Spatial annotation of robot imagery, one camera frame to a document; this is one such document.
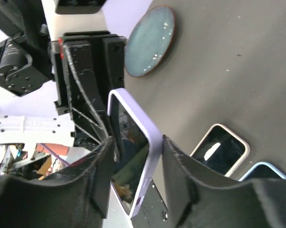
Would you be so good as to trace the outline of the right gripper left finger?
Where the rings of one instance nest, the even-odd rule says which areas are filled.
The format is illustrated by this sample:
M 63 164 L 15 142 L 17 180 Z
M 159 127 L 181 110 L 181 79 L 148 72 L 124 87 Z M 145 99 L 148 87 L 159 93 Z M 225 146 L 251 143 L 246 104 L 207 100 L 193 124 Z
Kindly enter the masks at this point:
M 0 228 L 100 228 L 107 216 L 114 143 L 43 180 L 0 175 Z

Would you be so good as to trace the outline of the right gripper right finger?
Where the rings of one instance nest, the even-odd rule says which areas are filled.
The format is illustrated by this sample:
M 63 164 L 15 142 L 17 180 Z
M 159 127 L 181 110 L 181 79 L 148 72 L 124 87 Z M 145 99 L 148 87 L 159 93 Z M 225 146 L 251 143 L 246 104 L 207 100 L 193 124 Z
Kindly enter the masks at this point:
M 174 228 L 286 228 L 286 180 L 237 181 L 163 137 L 168 219 Z

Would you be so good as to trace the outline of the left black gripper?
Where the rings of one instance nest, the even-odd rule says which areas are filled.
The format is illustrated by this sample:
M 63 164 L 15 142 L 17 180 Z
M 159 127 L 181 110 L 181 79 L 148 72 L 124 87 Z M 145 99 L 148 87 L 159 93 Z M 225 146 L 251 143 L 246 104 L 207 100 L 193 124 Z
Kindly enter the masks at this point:
M 56 111 L 101 143 L 105 107 L 124 87 L 125 38 L 110 32 L 104 0 L 0 0 L 0 87 L 18 97 L 54 81 Z

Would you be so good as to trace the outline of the lavender purple phone case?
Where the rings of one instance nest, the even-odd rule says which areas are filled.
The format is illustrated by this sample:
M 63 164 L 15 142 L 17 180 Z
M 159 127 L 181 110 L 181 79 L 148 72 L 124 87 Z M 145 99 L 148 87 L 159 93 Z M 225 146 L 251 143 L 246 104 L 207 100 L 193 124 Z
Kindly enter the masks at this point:
M 107 106 L 107 114 L 110 117 L 112 110 L 112 97 L 115 96 L 120 104 L 126 109 L 127 113 L 132 117 L 137 126 L 141 129 L 144 136 L 148 140 L 149 149 L 148 155 L 146 158 L 146 163 L 143 168 L 143 172 L 140 178 L 140 182 L 138 185 L 138 189 L 134 198 L 134 203 L 132 205 L 130 214 L 126 215 L 129 218 L 136 216 L 140 210 L 141 204 L 147 192 L 148 186 L 151 182 L 153 173 L 156 169 L 158 160 L 160 158 L 160 154 L 162 152 L 162 134 L 157 128 L 157 126 L 153 123 L 153 121 L 149 118 L 149 116 L 145 113 L 145 111 L 139 106 L 139 104 L 135 101 L 135 99 L 131 96 L 131 94 L 124 88 L 113 89 L 110 91 L 108 96 L 108 106 Z M 121 152 L 121 143 L 117 139 L 118 148 Z

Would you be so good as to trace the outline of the light blue phone case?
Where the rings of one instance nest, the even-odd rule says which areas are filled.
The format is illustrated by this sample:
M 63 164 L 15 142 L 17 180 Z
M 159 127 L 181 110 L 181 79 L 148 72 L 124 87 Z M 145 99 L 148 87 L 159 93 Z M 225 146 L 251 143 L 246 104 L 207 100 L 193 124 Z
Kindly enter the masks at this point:
M 249 179 L 284 179 L 286 175 L 275 167 L 273 164 L 265 161 L 255 163 L 240 179 L 239 181 L 246 181 Z

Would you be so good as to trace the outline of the purple edged black phone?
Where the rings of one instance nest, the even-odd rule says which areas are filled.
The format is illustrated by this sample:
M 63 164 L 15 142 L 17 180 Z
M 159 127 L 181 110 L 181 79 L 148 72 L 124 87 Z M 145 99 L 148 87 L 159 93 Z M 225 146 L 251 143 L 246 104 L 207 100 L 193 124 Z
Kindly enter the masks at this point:
M 146 163 L 149 143 L 115 96 L 112 97 L 110 117 L 121 143 L 121 157 L 114 165 L 112 182 L 125 213 L 129 215 Z

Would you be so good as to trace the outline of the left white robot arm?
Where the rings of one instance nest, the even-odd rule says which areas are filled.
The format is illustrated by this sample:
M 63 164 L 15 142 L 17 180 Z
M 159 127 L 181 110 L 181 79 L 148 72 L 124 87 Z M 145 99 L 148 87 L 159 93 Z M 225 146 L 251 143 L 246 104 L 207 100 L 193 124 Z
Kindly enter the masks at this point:
M 119 140 L 107 115 L 124 85 L 125 38 L 111 33 L 103 0 L 0 0 L 0 87 L 17 97 L 56 83 L 57 118 L 0 116 L 0 144 Z

